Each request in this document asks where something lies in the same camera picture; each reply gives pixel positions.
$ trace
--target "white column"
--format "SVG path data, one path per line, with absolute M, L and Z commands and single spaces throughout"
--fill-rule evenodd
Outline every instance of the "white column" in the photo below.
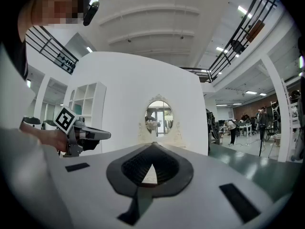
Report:
M 270 75 L 281 110 L 281 123 L 282 123 L 281 147 L 277 161 L 286 162 L 288 150 L 289 150 L 289 139 L 290 139 L 290 121 L 289 121 L 289 108 L 288 108 L 287 97 L 285 94 L 285 90 L 281 78 L 269 56 L 265 54 L 262 57 L 262 61 Z
M 38 94 L 37 94 L 36 104 L 35 104 L 35 109 L 34 109 L 34 117 L 36 117 L 38 119 L 40 119 L 42 101 L 44 98 L 44 94 L 46 93 L 46 89 L 47 89 L 49 80 L 50 80 L 50 76 L 45 75 L 42 80 L 42 83 L 40 85 Z

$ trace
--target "white partition wall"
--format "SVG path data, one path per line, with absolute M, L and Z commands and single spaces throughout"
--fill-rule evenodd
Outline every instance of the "white partition wall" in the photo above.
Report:
M 107 87 L 102 128 L 111 132 L 102 141 L 110 152 L 138 144 L 139 123 L 149 100 L 161 95 L 179 119 L 186 148 L 207 155 L 208 136 L 205 104 L 199 78 L 176 66 L 131 54 L 92 52 L 78 62 L 65 95 L 69 105 L 72 91 L 101 82 Z

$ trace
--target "floor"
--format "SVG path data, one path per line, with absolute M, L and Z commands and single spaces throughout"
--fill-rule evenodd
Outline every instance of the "floor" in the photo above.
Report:
M 236 151 L 244 152 L 247 154 L 259 156 L 259 150 L 260 150 L 260 145 L 261 145 L 259 133 L 249 136 L 248 138 L 246 136 L 246 133 L 245 133 L 245 135 L 236 137 L 234 146 L 229 146 L 229 144 L 231 142 L 230 135 L 224 135 L 222 137 L 222 139 L 220 139 L 220 142 L 222 142 L 221 145 L 224 147 L 227 147 L 227 148 L 230 148 L 230 149 L 233 149 Z M 276 145 L 275 144 L 273 145 L 273 143 L 274 143 L 274 140 L 272 138 L 270 138 L 269 141 L 264 142 L 262 144 L 261 157 L 268 157 L 270 155 L 269 157 L 271 159 L 277 160 L 280 147 L 276 147 Z
M 211 144 L 209 156 L 226 163 L 247 179 L 259 185 L 273 201 L 277 201 L 292 191 L 302 164 L 283 163 L 267 158 L 271 149 L 268 142 L 265 144 L 265 151 L 262 152 L 262 157 L 257 156 L 259 153 L 259 141 L 256 141 L 256 139 L 259 139 L 259 135 L 249 137 L 248 141 L 245 137 L 238 137 L 236 143 L 242 145 L 234 145 L 227 148 L 226 146 L 230 143 L 231 137 L 224 137 L 224 146 Z M 247 142 L 252 143 L 249 146 L 245 146 Z

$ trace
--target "oval mirror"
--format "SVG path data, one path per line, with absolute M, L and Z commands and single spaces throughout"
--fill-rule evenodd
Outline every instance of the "oval mirror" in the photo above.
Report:
M 151 103 L 145 112 L 145 124 L 147 130 L 156 131 L 157 137 L 167 135 L 173 126 L 173 111 L 164 101 Z

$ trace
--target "desk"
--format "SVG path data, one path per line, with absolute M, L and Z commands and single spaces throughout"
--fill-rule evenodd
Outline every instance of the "desk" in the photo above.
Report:
M 246 128 L 246 130 L 247 130 L 247 138 L 249 137 L 248 128 L 250 128 L 250 136 L 252 136 L 252 126 L 251 125 L 244 125 L 244 126 L 239 127 L 239 129 L 244 129 L 244 128 Z

